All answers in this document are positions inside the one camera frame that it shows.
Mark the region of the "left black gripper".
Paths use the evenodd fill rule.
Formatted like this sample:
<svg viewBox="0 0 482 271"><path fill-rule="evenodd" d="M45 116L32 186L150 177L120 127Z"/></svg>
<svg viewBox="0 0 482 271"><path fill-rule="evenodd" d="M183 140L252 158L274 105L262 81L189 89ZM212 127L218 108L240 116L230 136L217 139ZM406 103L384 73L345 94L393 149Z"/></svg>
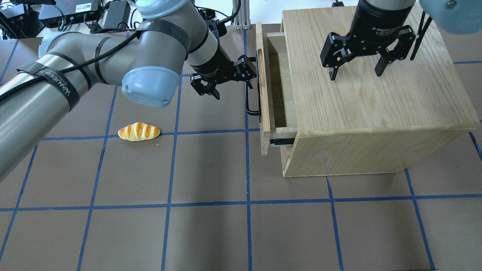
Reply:
<svg viewBox="0 0 482 271"><path fill-rule="evenodd" d="M246 55L231 61L224 49L218 47L206 63L191 66L195 71L191 74L191 86L198 94L208 94L216 100L220 100L219 91L215 88L218 84L243 81L249 89L253 89L252 80L257 77L254 61L255 57Z"/></svg>

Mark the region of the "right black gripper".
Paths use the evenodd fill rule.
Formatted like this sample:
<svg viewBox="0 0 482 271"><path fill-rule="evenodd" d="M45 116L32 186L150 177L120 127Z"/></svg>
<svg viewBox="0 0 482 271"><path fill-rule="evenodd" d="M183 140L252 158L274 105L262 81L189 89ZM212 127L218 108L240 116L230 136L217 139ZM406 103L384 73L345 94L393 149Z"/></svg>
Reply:
<svg viewBox="0 0 482 271"><path fill-rule="evenodd" d="M332 68L330 80L335 81L339 67L356 57L379 54L377 77L389 64L404 60L415 41L413 29L405 24L414 4L414 0L360 0L348 34L330 32L320 53L322 65Z"/></svg>

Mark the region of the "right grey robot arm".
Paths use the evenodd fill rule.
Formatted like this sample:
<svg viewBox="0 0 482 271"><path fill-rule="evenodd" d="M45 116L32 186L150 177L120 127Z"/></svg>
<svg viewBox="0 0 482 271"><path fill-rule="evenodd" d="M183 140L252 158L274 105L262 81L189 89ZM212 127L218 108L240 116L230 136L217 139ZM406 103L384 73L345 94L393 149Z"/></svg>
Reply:
<svg viewBox="0 0 482 271"><path fill-rule="evenodd" d="M480 0L420 0L422 15L417 32L405 24L414 0L360 0L344 36L327 35L320 60L335 80L339 67L356 57L380 55L375 73L381 76L396 60L414 60L432 22L453 34L472 34L481 29Z"/></svg>

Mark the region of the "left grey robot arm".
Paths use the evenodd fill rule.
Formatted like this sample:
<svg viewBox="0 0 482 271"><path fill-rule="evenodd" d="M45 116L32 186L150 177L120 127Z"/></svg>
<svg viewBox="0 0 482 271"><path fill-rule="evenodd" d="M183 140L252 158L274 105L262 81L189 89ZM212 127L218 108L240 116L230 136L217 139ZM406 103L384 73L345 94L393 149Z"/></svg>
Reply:
<svg viewBox="0 0 482 271"><path fill-rule="evenodd" d="M120 86L148 107L171 103L185 62L199 95L257 77L255 58L232 61L189 0L138 0L143 21L124 38L110 33L53 32L39 59L17 68L1 87L0 169L4 180L95 84Z"/></svg>

